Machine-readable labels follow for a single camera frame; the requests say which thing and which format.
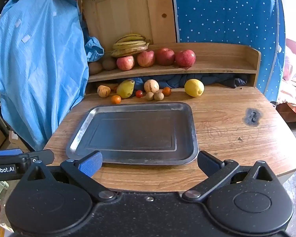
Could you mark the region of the light blue garment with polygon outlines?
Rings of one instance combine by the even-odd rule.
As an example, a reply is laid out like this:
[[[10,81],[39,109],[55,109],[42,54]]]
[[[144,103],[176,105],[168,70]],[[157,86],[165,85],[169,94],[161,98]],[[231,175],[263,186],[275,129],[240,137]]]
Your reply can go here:
[[[4,121],[31,148],[42,150],[83,99],[88,64],[103,55],[75,0],[9,0],[0,15]]]

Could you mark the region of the brown longan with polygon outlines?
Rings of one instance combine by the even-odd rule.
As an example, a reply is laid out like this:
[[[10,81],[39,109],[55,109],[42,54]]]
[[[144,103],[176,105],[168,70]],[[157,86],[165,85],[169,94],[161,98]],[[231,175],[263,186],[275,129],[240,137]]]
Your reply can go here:
[[[158,91],[154,94],[154,100],[156,101],[162,101],[164,99],[164,94],[162,93],[162,91]]]
[[[154,100],[154,93],[153,92],[148,92],[148,93],[146,93],[146,95],[145,95],[145,99],[147,100],[147,101],[152,101],[152,100]]]

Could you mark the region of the kiwi right brown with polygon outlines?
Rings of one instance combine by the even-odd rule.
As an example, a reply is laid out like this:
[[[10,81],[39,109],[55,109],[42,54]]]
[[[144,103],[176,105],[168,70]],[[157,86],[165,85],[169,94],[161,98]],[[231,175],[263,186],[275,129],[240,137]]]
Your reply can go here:
[[[105,58],[102,61],[102,66],[105,71],[112,71],[117,67],[116,60],[113,57]]]

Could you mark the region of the dark blue quilted cloth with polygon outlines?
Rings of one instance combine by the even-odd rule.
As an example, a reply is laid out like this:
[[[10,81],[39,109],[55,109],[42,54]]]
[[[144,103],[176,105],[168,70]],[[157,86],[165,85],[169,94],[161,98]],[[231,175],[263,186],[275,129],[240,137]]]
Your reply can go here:
[[[165,87],[183,88],[185,83],[190,79],[201,81],[204,86],[221,84],[230,88],[245,86],[248,82],[247,74],[237,73],[199,73],[199,74],[168,74],[134,77],[135,90],[144,90],[144,84],[147,80],[156,80],[161,89]]]

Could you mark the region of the banana bunch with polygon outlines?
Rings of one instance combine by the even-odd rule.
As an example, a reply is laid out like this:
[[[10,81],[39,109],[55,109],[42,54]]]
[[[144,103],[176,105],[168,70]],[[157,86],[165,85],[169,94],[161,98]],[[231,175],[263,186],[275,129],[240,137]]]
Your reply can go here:
[[[119,38],[113,45],[111,56],[115,58],[135,55],[147,51],[150,44],[141,34],[128,34]]]

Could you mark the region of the kiwi left brown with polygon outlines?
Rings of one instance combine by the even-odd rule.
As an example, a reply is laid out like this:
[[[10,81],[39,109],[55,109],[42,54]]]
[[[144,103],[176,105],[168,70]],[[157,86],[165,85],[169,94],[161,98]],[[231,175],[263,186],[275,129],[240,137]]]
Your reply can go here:
[[[103,70],[103,66],[100,62],[90,62],[89,66],[89,75],[96,75]]]

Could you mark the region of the small beige speckled fruit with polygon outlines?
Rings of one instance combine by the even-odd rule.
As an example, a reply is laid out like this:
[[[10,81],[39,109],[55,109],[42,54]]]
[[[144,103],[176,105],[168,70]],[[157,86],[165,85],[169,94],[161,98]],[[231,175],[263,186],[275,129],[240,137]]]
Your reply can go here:
[[[110,95],[111,89],[108,86],[100,85],[97,88],[97,93],[101,98],[106,98]]]

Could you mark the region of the round beige speckled melon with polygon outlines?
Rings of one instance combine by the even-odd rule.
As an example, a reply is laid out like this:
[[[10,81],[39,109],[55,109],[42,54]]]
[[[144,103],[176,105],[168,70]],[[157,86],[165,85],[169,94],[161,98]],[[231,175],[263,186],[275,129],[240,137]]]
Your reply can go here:
[[[144,90],[146,93],[156,93],[159,91],[159,84],[156,80],[147,80],[144,84]]]

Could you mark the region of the blue starry fabric wardrobe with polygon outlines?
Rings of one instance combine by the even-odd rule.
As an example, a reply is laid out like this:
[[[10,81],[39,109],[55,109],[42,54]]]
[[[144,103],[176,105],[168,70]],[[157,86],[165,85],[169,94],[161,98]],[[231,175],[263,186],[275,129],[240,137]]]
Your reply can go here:
[[[276,102],[285,61],[281,0],[174,0],[179,42],[242,44],[261,52],[257,87]]]

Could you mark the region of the metal baking tray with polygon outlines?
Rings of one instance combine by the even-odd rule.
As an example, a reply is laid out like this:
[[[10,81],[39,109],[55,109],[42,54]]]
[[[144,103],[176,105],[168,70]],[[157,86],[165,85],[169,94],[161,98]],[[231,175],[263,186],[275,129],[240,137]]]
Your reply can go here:
[[[192,110],[181,102],[96,106],[78,124],[66,155],[79,160],[93,151],[111,164],[188,164],[199,152]]]

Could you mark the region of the wooden desk shelf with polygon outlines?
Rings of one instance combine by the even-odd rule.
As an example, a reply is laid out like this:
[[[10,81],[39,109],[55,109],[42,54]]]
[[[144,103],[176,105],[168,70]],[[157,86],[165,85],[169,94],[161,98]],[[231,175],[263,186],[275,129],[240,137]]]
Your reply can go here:
[[[166,86],[183,87],[187,74],[201,79],[209,73],[206,85],[226,81],[220,74],[229,73],[232,78],[236,73],[256,75],[260,57],[258,50],[238,44],[127,41],[113,44],[100,62],[90,64],[95,72],[90,73],[89,82],[133,81],[135,92],[155,93]]]

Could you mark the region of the pale red apple leftmost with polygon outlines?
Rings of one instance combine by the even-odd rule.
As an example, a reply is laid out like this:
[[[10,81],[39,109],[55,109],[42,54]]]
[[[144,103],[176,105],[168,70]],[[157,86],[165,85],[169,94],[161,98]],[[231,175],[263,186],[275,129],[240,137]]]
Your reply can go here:
[[[117,67],[122,71],[129,71],[135,65],[135,59],[131,56],[119,57],[116,60]]]

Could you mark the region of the pink floral bedding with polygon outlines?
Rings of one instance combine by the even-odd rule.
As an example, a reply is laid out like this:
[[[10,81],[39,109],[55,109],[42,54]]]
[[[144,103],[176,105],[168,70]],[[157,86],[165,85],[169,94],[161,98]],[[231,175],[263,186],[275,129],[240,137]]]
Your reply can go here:
[[[294,40],[286,39],[283,77],[276,103],[285,103],[296,113],[296,41]]]

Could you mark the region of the kiwi brown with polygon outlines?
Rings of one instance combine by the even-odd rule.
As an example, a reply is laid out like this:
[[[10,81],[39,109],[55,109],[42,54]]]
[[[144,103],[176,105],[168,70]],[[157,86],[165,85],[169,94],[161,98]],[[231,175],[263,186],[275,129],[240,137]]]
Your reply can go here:
[[[105,58],[102,61],[102,66],[105,71],[112,71],[117,67],[116,60],[113,57]]]
[[[103,66],[100,62],[90,62],[89,66],[89,75],[96,75],[103,70]]]

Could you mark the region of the yellow lemon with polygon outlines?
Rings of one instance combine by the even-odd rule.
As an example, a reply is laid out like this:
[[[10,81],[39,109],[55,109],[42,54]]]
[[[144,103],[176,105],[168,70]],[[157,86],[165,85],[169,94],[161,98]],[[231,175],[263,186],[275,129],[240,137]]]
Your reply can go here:
[[[191,97],[201,96],[204,92],[204,89],[204,84],[197,79],[189,79],[184,85],[185,92]]]

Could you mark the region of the red cherry tomato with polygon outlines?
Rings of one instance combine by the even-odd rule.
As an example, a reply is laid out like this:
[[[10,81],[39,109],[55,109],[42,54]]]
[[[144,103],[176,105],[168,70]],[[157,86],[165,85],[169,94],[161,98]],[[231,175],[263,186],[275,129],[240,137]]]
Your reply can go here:
[[[144,96],[143,92],[141,90],[136,91],[136,97],[137,98],[142,98]]]

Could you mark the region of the red apple rightmost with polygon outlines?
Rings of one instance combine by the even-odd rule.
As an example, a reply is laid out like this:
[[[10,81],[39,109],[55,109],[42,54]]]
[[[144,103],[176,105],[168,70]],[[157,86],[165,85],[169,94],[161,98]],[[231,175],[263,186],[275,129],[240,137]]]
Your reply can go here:
[[[196,61],[196,55],[190,49],[180,51],[175,56],[175,62],[179,67],[184,67],[184,68],[192,67],[195,61]]]

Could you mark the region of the yellow green mango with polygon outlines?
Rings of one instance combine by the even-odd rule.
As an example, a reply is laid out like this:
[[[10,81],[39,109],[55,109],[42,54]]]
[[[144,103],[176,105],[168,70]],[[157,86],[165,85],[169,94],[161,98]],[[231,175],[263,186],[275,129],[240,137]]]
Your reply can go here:
[[[121,97],[121,99],[127,99],[129,98],[133,91],[134,91],[135,81],[128,79],[124,80],[122,83],[120,83],[116,89],[117,95]]]

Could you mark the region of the small orange tangerine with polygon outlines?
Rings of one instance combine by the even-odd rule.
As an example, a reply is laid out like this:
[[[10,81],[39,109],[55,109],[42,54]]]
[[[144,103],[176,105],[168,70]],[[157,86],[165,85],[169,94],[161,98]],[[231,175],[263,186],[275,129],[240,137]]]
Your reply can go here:
[[[171,88],[169,87],[165,87],[163,90],[162,90],[162,93],[164,96],[169,96],[171,95]]]
[[[117,104],[120,104],[121,103],[121,97],[119,96],[119,95],[113,95],[112,97],[111,97],[111,103],[112,104],[115,104],[115,105],[117,105]]]

